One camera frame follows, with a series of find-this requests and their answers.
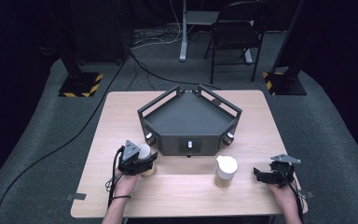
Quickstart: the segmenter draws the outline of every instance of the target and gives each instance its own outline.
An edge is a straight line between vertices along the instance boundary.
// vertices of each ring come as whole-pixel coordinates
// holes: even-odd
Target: chair
[[[272,5],[266,0],[239,1],[223,7],[216,22],[212,25],[212,38],[204,56],[206,59],[209,50],[212,50],[211,84],[213,83],[213,68],[216,65],[248,64],[245,61],[243,63],[216,63],[215,52],[218,49],[240,49],[243,56],[246,50],[257,48],[252,75],[252,82],[255,81],[261,45],[271,15]]]

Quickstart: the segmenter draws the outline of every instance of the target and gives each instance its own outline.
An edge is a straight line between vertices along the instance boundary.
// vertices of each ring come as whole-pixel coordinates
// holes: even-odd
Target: hand
[[[278,188],[272,184],[266,184],[269,190],[272,191],[275,201],[281,208],[287,224],[301,223],[298,215],[296,195],[292,192],[289,186]]]
[[[122,175],[121,171],[118,169],[115,170],[115,174],[118,176]],[[115,195],[116,196],[125,196],[131,195],[133,189],[135,189],[136,181],[140,175],[123,175],[115,186]]]

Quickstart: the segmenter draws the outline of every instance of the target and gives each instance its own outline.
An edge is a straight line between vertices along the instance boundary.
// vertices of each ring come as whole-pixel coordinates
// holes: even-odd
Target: yellow and black hazard tape
[[[94,85],[92,86],[91,90],[88,92],[60,92],[61,97],[91,97],[95,94],[100,86],[100,82],[103,79],[103,74],[100,74],[95,78]]]
[[[275,75],[284,75],[284,73],[275,73]],[[274,90],[274,85],[272,84],[272,82],[270,80],[271,76],[269,75],[269,73],[264,72],[263,77],[264,77],[264,80],[266,81],[267,90],[268,90],[269,94],[276,95],[276,91]]]

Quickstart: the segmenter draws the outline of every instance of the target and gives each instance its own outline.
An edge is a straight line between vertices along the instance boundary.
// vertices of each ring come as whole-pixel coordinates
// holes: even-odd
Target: black curtain
[[[275,14],[269,30],[285,31],[288,29],[298,5],[297,0],[271,0],[275,3]],[[179,23],[182,23],[183,0],[129,0],[135,28],[163,25],[175,22],[176,14]],[[219,11],[233,0],[189,0],[188,10]]]
[[[0,169],[28,125],[57,59],[40,50],[34,1],[0,1]]]
[[[301,68],[324,88],[358,144],[358,1],[305,0],[280,66],[295,63],[309,35],[314,43]]]

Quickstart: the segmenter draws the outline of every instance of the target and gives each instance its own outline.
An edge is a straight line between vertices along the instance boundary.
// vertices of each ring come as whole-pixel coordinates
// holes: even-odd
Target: wooden table
[[[242,109],[234,142],[215,156],[163,156],[158,154],[156,172],[141,176],[124,217],[197,217],[280,214],[267,187],[257,182],[256,167],[269,172],[270,157],[286,153],[282,139],[261,91],[216,91]],[[89,150],[77,193],[85,200],[74,200],[73,217],[103,217],[113,159],[126,140],[144,143],[137,110],[162,91],[110,92]],[[239,169],[229,188],[213,182],[218,155],[232,156]]]

